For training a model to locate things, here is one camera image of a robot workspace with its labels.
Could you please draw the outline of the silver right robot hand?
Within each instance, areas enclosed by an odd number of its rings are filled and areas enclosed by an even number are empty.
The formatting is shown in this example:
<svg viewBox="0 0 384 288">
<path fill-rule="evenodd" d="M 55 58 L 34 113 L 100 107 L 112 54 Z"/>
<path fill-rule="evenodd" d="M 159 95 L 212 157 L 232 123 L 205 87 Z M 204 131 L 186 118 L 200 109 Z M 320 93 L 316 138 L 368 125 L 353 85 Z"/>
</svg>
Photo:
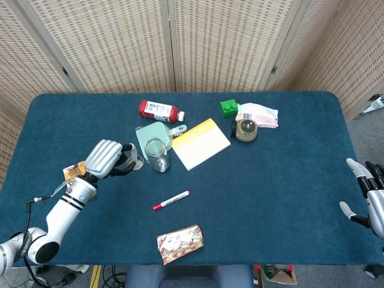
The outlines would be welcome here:
<svg viewBox="0 0 384 288">
<path fill-rule="evenodd" d="M 358 180 L 368 217 L 354 213 L 346 202 L 339 202 L 339 206 L 350 221 L 371 229 L 377 237 L 383 239 L 383 166 L 369 161 L 362 165 L 351 158 L 347 158 L 346 163 Z"/>
</svg>

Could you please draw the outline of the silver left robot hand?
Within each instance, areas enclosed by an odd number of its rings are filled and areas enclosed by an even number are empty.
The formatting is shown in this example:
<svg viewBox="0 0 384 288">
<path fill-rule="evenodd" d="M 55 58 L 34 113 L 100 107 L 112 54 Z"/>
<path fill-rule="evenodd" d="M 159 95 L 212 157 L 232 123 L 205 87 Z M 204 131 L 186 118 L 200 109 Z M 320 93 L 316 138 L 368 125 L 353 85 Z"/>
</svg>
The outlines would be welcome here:
<svg viewBox="0 0 384 288">
<path fill-rule="evenodd" d="M 131 153 L 132 162 L 124 169 L 117 169 L 128 160 L 125 152 Z M 121 144 L 112 140 L 101 140 L 97 143 L 85 160 L 86 173 L 98 179 L 108 176 L 125 176 L 135 167 L 138 158 L 137 148 L 134 144 Z"/>
</svg>

